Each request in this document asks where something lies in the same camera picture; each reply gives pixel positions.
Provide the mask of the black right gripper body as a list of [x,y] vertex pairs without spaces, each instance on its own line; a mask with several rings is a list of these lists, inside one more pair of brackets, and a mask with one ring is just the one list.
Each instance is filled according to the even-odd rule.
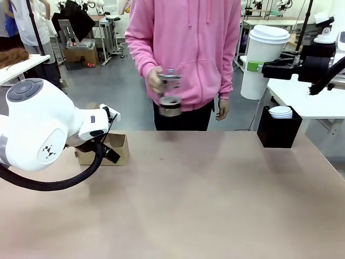
[[335,52],[335,45],[304,45],[300,52],[298,81],[316,83],[328,71]]

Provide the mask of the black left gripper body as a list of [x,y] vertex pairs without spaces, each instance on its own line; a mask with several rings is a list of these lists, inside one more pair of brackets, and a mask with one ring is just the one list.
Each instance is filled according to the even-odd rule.
[[120,158],[121,155],[118,154],[115,150],[108,146],[103,147],[103,157],[107,159],[108,161],[112,162],[113,164],[116,164]]

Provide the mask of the person's left hand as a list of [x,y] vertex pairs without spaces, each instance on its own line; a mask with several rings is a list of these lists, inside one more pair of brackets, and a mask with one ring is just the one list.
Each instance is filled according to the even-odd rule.
[[218,100],[218,113],[216,114],[216,120],[221,121],[227,117],[229,112],[229,101],[227,99]]

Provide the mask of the person's right hand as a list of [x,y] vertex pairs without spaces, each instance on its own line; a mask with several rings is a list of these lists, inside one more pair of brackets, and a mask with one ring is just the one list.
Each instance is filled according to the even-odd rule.
[[160,77],[158,76],[162,72],[163,72],[163,68],[161,68],[160,66],[157,66],[157,67],[154,67],[149,72],[149,76],[148,76],[149,86],[157,94],[163,93],[162,82],[160,80]]

